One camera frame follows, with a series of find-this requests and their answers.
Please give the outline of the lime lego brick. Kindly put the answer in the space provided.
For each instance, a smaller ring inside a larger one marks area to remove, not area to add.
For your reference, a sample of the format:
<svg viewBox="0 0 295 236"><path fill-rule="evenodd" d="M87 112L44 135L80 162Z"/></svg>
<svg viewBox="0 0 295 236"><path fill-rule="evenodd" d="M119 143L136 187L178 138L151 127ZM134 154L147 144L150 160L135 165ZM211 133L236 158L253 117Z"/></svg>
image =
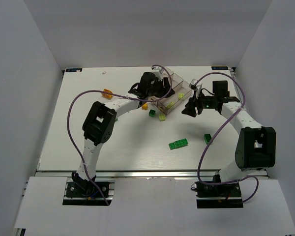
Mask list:
<svg viewBox="0 0 295 236"><path fill-rule="evenodd" d="M159 121L165 121L165 120L166 120L166 116L164 114L160 114Z"/></svg>
<svg viewBox="0 0 295 236"><path fill-rule="evenodd" d="M168 104L168 106L166 107L167 109L170 109L175 103L174 102L171 102Z"/></svg>
<svg viewBox="0 0 295 236"><path fill-rule="evenodd" d="M178 99L182 99L184 97L183 93L178 93Z"/></svg>

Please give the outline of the orange lego brick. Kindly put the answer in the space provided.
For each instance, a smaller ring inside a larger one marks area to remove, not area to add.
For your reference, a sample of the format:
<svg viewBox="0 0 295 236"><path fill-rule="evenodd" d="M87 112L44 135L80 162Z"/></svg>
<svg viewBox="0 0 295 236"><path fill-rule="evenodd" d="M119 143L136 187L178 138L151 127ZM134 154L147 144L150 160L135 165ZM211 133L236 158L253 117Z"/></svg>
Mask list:
<svg viewBox="0 0 295 236"><path fill-rule="evenodd" d="M108 89L104 89L101 94L107 99L111 99L113 97L113 93Z"/></svg>

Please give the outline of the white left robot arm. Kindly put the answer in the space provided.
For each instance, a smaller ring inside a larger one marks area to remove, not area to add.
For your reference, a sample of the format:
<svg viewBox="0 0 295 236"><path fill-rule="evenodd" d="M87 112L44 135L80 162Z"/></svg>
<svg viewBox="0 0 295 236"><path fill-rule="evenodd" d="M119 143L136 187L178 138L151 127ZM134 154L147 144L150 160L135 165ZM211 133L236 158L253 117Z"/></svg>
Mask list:
<svg viewBox="0 0 295 236"><path fill-rule="evenodd" d="M171 73L155 65L150 72L142 75L125 96L118 95L116 100L107 103L93 103L82 126L84 149L78 151L81 163L78 170L72 173L72 180L83 196L103 193L95 183L96 165L102 146L113 133L116 119L148 103L151 96L162 99L173 95L172 86Z"/></svg>

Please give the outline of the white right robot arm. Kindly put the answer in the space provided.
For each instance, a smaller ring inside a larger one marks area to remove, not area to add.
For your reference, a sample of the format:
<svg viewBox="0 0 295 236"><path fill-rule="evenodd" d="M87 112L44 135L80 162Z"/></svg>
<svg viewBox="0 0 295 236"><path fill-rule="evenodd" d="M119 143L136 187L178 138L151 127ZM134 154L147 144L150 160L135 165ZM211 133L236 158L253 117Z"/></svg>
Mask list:
<svg viewBox="0 0 295 236"><path fill-rule="evenodd" d="M211 95L204 95L202 87L192 82L194 94L189 98L182 113L191 117L200 115L204 109L216 110L226 124L231 124L238 133L235 158L227 166L217 171L211 182L199 180L195 190L201 196L222 195L235 185L249 178L255 171L271 168L275 164L276 131L262 126L243 108L240 100L230 96L227 81L214 81Z"/></svg>

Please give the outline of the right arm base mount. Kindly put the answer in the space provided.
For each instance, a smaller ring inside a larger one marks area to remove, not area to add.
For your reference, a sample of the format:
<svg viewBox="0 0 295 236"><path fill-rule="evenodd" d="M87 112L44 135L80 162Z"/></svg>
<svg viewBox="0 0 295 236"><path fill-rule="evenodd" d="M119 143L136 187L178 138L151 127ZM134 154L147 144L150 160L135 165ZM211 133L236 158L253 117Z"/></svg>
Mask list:
<svg viewBox="0 0 295 236"><path fill-rule="evenodd" d="M204 185L195 182L191 191L196 193L198 209L243 208L241 190L238 183L226 185Z"/></svg>

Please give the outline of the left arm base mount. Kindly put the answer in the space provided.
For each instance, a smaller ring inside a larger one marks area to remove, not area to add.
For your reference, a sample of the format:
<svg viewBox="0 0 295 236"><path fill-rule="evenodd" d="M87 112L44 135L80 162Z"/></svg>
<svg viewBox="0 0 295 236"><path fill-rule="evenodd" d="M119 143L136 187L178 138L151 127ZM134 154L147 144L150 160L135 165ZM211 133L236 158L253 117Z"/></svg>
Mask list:
<svg viewBox="0 0 295 236"><path fill-rule="evenodd" d="M104 206L107 207L112 202L114 196L115 183L108 181L96 182L102 191L106 201L103 199L99 190L90 184L88 190L83 190L73 181L67 181L62 205L63 206Z"/></svg>

